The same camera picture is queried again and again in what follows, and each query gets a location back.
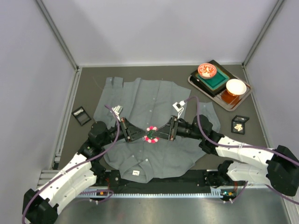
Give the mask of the grey button-up shirt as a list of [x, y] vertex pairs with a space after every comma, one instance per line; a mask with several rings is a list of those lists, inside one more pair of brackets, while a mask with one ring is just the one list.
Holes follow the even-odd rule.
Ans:
[[[175, 102], [189, 98], [191, 91], [170, 81], [149, 81], [137, 78], [124, 82], [121, 77], [108, 77], [98, 106], [95, 121], [108, 127], [115, 125], [115, 118], [106, 105], [122, 106], [121, 115], [141, 128], [162, 127], [177, 111]], [[118, 140], [104, 154], [106, 163], [119, 170], [126, 180], [147, 183], [153, 178], [179, 177], [205, 155], [199, 141], [177, 137], [174, 141], [158, 140], [150, 143], [144, 138], [127, 143]]]

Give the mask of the gold leaf brooch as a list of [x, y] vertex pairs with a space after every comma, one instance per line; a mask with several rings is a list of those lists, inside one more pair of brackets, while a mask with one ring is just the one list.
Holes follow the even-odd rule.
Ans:
[[241, 132], [243, 130], [243, 124], [238, 123], [234, 126], [234, 129], [238, 132]]

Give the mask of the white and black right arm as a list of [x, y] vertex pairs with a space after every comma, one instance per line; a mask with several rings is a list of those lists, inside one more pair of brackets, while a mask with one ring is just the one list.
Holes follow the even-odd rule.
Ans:
[[168, 123], [154, 130], [153, 136], [174, 141], [176, 137], [200, 140], [199, 147], [207, 154], [226, 157], [218, 166], [222, 182], [245, 181], [268, 185], [286, 196], [295, 196], [299, 189], [299, 160], [292, 151], [257, 147], [238, 142], [212, 129], [204, 115], [195, 117], [190, 124], [171, 116]]

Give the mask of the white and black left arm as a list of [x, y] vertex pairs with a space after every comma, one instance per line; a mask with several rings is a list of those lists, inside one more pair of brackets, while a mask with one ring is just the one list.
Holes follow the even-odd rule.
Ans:
[[70, 202], [103, 176], [105, 169], [99, 160], [118, 140], [133, 142], [146, 136], [149, 130], [136, 127], [126, 118], [118, 119], [111, 128], [102, 121], [93, 123], [87, 141], [71, 161], [43, 186], [25, 193], [21, 222], [55, 223]]

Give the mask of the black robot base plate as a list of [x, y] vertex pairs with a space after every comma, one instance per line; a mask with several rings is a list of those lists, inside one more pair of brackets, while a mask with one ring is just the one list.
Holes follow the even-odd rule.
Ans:
[[236, 188], [244, 184], [245, 181], [221, 177], [215, 170], [188, 170], [180, 177], [153, 178], [148, 183], [122, 179], [119, 171], [112, 170], [98, 177], [92, 188], [111, 189], [114, 193], [207, 193], [211, 188]]

